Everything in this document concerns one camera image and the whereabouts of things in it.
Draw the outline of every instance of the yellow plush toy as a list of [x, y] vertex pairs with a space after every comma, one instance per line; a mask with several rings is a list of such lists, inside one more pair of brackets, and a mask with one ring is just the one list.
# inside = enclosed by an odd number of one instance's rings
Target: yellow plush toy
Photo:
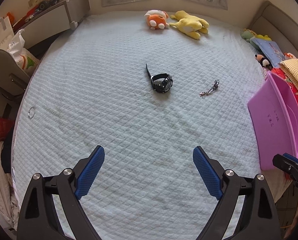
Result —
[[179, 21], [170, 23], [170, 26], [176, 27], [179, 31], [193, 39], [198, 40], [200, 38], [200, 34], [196, 31], [208, 34], [209, 24], [204, 19], [187, 14], [185, 11], [178, 11], [175, 15], [171, 15], [170, 18]]
[[257, 34], [255, 37], [266, 41], [271, 41], [271, 38], [269, 38], [268, 35], [262, 36], [261, 34]]

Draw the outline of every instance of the keychain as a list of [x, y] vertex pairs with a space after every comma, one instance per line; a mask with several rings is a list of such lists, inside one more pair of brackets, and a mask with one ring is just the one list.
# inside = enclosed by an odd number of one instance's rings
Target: keychain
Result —
[[212, 88], [208, 91], [208, 92], [201, 92], [199, 95], [200, 96], [204, 96], [204, 95], [209, 95], [211, 94], [213, 91], [218, 89], [218, 85], [219, 85], [219, 80], [215, 80], [215, 84], [212, 86]]

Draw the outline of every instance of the metal screw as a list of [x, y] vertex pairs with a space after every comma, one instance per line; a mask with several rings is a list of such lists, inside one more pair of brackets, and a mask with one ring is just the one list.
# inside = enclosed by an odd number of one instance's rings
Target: metal screw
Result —
[[72, 173], [72, 170], [71, 169], [65, 169], [64, 171], [63, 171], [63, 174], [64, 175], [70, 175]]
[[259, 179], [259, 180], [264, 180], [265, 177], [264, 177], [264, 175], [262, 175], [262, 174], [258, 174], [258, 175], [257, 175], [257, 179]]
[[226, 170], [227, 176], [233, 176], [234, 172], [232, 170]]
[[33, 179], [39, 179], [40, 178], [40, 173], [35, 173], [34, 175], [33, 175]]

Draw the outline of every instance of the green plush toy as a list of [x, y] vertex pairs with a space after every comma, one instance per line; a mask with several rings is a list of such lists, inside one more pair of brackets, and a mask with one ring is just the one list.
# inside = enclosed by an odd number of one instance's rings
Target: green plush toy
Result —
[[244, 32], [241, 34], [241, 37], [246, 40], [246, 42], [250, 42], [250, 39], [255, 37], [257, 34], [252, 30], [244, 29]]

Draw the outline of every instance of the black wristwatch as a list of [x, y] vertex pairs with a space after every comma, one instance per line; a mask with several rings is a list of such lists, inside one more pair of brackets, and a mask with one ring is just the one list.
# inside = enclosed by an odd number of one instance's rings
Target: black wristwatch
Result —
[[147, 69], [147, 73], [148, 73], [148, 76], [150, 78], [151, 86], [153, 87], [153, 89], [155, 91], [157, 91], [158, 93], [168, 92], [169, 89], [172, 87], [172, 83], [173, 83], [172, 76], [170, 76], [167, 73], [151, 76], [151, 74], [148, 70], [147, 64], [146, 64], [146, 69]]

